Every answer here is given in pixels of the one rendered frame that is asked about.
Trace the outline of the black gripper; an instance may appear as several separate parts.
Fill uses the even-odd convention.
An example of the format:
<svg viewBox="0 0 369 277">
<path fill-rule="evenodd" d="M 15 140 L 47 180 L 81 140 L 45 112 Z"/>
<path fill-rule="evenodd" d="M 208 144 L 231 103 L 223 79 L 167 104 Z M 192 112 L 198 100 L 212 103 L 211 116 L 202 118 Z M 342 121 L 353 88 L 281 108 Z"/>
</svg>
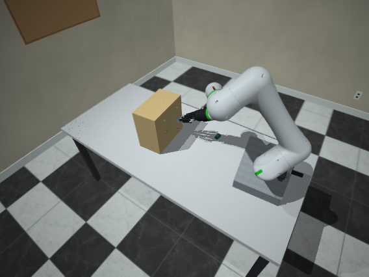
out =
<svg viewBox="0 0 369 277">
<path fill-rule="evenodd" d="M 194 120 L 202 121 L 199 117 L 199 111 L 200 110 L 196 110 L 194 112 L 187 113 L 184 116 L 178 116 L 176 118 L 176 121 L 177 122 L 183 122 L 183 123 L 192 123 L 192 121 L 194 121 Z"/>
</svg>

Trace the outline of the brown chest of drawers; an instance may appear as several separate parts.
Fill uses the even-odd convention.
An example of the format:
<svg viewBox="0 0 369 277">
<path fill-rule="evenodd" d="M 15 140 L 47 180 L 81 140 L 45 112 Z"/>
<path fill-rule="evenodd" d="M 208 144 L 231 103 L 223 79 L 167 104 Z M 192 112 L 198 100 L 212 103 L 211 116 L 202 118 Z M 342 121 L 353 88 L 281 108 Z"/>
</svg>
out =
<svg viewBox="0 0 369 277">
<path fill-rule="evenodd" d="M 155 121 L 179 98 L 180 94 L 158 89 L 132 112 L 140 146 L 160 153 Z"/>
</svg>

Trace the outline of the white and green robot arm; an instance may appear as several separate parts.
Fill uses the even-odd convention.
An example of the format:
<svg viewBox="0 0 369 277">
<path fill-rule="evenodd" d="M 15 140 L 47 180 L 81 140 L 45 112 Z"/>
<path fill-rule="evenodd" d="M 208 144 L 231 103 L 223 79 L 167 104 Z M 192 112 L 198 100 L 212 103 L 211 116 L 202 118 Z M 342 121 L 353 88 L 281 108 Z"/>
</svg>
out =
<svg viewBox="0 0 369 277">
<path fill-rule="evenodd" d="M 279 143 L 255 159 L 255 175 L 264 181 L 277 178 L 282 182 L 288 178 L 287 174 L 302 178 L 303 174 L 292 168 L 309 157 L 311 143 L 289 115 L 269 71 L 254 66 L 220 91 L 215 89 L 217 84 L 211 83 L 206 87 L 207 107 L 201 106 L 200 119 L 203 122 L 223 122 L 246 105 L 253 104 Z"/>
</svg>

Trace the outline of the tan wooden drawer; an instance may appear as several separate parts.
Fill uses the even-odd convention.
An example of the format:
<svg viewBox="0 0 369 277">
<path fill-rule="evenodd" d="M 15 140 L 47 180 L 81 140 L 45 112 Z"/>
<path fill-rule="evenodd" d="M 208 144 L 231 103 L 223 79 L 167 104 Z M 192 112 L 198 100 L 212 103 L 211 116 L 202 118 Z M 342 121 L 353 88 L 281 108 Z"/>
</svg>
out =
<svg viewBox="0 0 369 277">
<path fill-rule="evenodd" d="M 166 148 L 166 146 L 172 141 L 172 134 L 169 132 L 166 137 L 161 141 L 159 144 L 160 147 L 160 153 Z"/>
<path fill-rule="evenodd" d="M 176 114 L 170 119 L 170 123 L 171 123 L 171 129 L 176 125 L 177 121 L 176 118 L 178 116 L 181 116 L 181 108 L 176 112 Z"/>
<path fill-rule="evenodd" d="M 170 119 L 169 110 L 167 109 L 156 121 L 157 132 L 166 124 L 166 122 Z"/>
<path fill-rule="evenodd" d="M 167 124 L 157 133 L 159 143 L 161 140 L 171 131 L 170 129 L 170 121 L 167 122 Z"/>
<path fill-rule="evenodd" d="M 179 97 L 170 107 L 170 118 L 181 108 L 181 97 Z"/>
<path fill-rule="evenodd" d="M 180 132 L 180 130 L 183 128 L 182 122 L 178 122 L 176 126 L 172 129 L 172 140 L 173 138 Z"/>
</svg>

